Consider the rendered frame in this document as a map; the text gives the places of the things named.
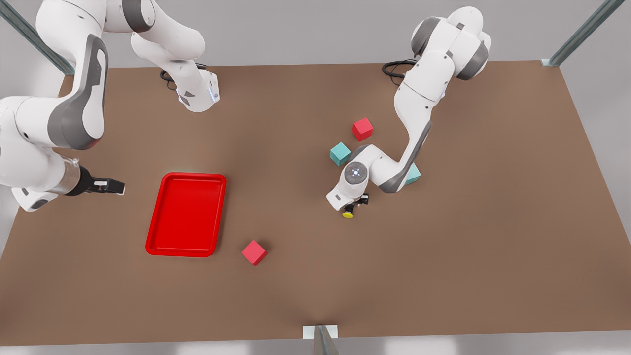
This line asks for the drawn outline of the red cube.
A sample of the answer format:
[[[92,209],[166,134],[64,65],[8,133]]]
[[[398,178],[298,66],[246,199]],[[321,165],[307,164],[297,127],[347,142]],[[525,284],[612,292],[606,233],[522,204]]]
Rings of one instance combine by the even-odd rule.
[[[248,260],[248,262],[257,266],[262,260],[264,260],[268,252],[256,240],[252,240],[248,243],[248,245],[246,245],[243,251],[241,251],[241,254]]]
[[[362,118],[353,123],[352,133],[358,141],[367,139],[372,136],[374,127],[367,117]]]

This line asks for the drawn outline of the red plastic tray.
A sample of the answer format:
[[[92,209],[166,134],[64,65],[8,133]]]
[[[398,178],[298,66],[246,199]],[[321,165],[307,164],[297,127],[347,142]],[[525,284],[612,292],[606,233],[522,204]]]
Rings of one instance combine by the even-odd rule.
[[[162,178],[145,250],[151,255],[212,255],[218,243],[224,175],[170,172]]]

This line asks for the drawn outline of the silver frame post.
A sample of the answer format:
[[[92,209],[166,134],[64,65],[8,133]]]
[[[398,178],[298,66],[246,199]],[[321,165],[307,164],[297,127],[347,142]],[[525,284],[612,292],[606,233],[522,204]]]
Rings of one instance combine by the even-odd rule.
[[[626,0],[604,0],[574,34],[548,59],[541,59],[543,67],[559,67],[585,40],[594,33]]]
[[[338,325],[303,326],[303,339],[313,340],[313,355],[340,355],[334,339],[338,338]]]
[[[36,29],[34,29],[34,27],[32,27],[6,0],[0,0],[0,17],[11,25],[20,36],[31,43],[40,54],[53,63],[64,75],[74,75],[75,71],[72,65],[46,45],[43,40],[41,40]]]

